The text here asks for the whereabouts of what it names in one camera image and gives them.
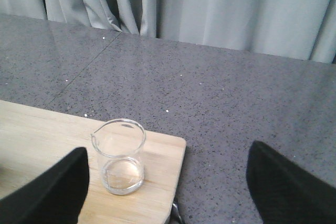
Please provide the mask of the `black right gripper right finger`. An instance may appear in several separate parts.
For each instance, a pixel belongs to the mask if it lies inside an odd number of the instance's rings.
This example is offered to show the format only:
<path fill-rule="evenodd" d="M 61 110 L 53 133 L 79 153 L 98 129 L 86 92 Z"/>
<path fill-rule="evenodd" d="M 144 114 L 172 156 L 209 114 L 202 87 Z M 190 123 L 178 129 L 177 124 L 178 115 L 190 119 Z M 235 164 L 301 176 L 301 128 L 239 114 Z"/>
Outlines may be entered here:
<path fill-rule="evenodd" d="M 335 223 L 335 188 L 254 141 L 246 181 L 263 223 Z"/>

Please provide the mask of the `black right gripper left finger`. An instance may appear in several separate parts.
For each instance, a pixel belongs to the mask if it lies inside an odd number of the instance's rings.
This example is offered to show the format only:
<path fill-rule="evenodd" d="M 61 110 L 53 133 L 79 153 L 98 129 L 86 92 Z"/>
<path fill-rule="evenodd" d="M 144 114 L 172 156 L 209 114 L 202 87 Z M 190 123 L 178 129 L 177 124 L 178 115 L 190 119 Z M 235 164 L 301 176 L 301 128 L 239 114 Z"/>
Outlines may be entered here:
<path fill-rule="evenodd" d="M 1 199 L 1 223 L 77 223 L 89 189 L 84 147 Z"/>

